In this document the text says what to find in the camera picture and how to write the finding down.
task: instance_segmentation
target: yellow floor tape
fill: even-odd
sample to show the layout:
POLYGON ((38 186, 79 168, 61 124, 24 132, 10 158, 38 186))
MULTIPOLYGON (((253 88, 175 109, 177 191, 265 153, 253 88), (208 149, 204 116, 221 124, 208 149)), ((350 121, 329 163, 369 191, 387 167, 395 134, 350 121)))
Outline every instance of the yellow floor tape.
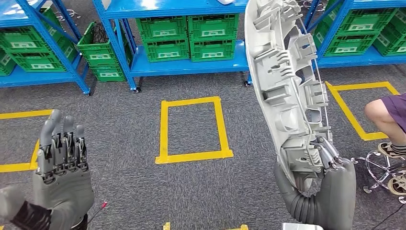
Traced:
POLYGON ((348 108, 347 104, 344 102, 339 91, 344 90, 360 90, 360 89, 373 89, 373 88, 387 88, 393 95, 398 95, 399 92, 388 82, 374 82, 374 83, 364 83, 364 84, 352 84, 352 85, 336 85, 333 86, 326 81, 326 85, 330 90, 333 97, 336 99, 338 105, 344 112, 345 116, 350 121, 351 125, 354 127, 355 131, 357 131, 358 135, 363 140, 377 140, 377 139, 385 139, 388 138, 383 132, 374 132, 374 133, 366 133, 364 129, 361 127, 357 119, 355 118, 354 114, 352 114, 351 110, 348 108))
MULTIPOLYGON (((163 230, 170 230, 170 222, 165 223, 163 230)), ((243 224, 239 229, 228 229, 228 230, 248 230, 248 225, 243 224)))
POLYGON ((161 103, 161 130, 159 156, 155 157, 156 164, 176 163, 185 161, 201 161, 233 157, 233 152, 228 147, 226 125, 224 124, 223 111, 220 97, 204 97, 180 101, 162 101, 161 103), (178 155, 168 155, 168 110, 173 106, 185 106, 191 104, 214 103, 214 112, 217 121, 217 130, 220 138, 220 151, 196 152, 178 155))
MULTIPOLYGON (((35 110, 35 111, 27 111, 27 112, 6 113, 6 114, 0 114, 0 119, 14 119, 14 118, 23 118, 23 117, 31 117, 31 116, 49 116, 49 115, 51 115, 52 111, 53 111, 52 109, 46 109, 46 110, 35 110)), ((34 151, 31 156, 30 162, 0 165, 0 173, 11 173, 11 172, 35 170, 38 167, 38 164, 36 162, 38 148, 39 148, 39 140, 37 140, 37 142, 35 144, 34 151)))

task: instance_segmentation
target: sneaker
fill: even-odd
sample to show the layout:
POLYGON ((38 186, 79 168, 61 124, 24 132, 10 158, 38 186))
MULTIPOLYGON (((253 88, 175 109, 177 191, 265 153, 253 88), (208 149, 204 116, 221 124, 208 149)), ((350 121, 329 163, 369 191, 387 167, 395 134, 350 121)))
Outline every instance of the sneaker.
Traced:
POLYGON ((401 157, 406 157, 404 154, 399 154, 396 153, 392 148, 391 148, 391 142, 386 142, 386 143, 381 143, 378 145, 378 150, 383 153, 384 155, 390 157, 390 158, 401 158, 401 157))
POLYGON ((406 196, 406 173, 390 179, 388 188, 395 195, 406 196))

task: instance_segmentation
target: stool caster wheel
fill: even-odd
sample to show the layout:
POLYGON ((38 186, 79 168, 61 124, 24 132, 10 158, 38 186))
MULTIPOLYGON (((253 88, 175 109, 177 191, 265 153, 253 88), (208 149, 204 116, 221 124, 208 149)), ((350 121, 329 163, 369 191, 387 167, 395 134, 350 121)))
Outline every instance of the stool caster wheel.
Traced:
POLYGON ((364 187, 362 187, 362 189, 364 190, 364 192, 365 193, 367 193, 367 194, 371 194, 372 193, 372 190, 371 189, 369 189, 369 187, 368 186, 364 186, 364 187))
POLYGON ((358 161, 355 158, 351 158, 351 163, 358 164, 358 161))
POLYGON ((406 204, 406 197, 400 196, 399 197, 399 202, 402 203, 402 204, 406 204))

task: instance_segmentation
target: purple shorts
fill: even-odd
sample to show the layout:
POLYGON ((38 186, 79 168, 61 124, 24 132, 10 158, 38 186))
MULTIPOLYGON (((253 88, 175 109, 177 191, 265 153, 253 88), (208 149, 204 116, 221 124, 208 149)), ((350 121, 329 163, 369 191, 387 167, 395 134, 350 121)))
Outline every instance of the purple shorts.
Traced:
POLYGON ((381 98, 386 109, 397 124, 406 133, 406 93, 381 98))

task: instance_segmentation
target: stacked green crate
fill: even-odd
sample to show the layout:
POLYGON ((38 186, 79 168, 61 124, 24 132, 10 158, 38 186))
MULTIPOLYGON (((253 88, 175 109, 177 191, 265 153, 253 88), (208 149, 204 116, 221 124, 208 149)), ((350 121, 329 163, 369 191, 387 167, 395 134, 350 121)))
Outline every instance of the stacked green crate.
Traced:
POLYGON ((406 8, 400 8, 373 43, 382 56, 406 55, 406 8))
POLYGON ((192 61, 234 59, 238 14, 188 16, 192 61))
MULTIPOLYGON (((40 11, 47 19, 61 26, 51 8, 42 8, 40 11)), ((43 23, 66 57, 73 61, 78 54, 74 44, 51 25, 44 21, 43 23)), ((66 71, 58 57, 33 26, 1 29, 0 46, 26 72, 66 71)))
MULTIPOLYGON (((95 25, 96 23, 91 23, 88 26, 85 34, 78 42, 78 49, 89 63, 89 67, 96 75, 98 81, 126 81, 110 40, 107 43, 93 42, 95 25)), ((133 60, 133 53, 122 29, 121 32, 127 64, 130 65, 133 60)))
POLYGON ((137 18, 149 62, 188 59, 186 16, 137 18))
POLYGON ((10 55, 0 49, 0 76, 8 76, 15 67, 15 62, 10 55))
MULTIPOLYGON (((327 9, 334 0, 330 0, 327 9)), ((321 47, 342 3, 320 23, 313 34, 317 48, 321 47)), ((395 8, 352 10, 344 18, 333 40, 324 53, 325 57, 362 55, 372 45, 383 28, 395 14, 395 8)))

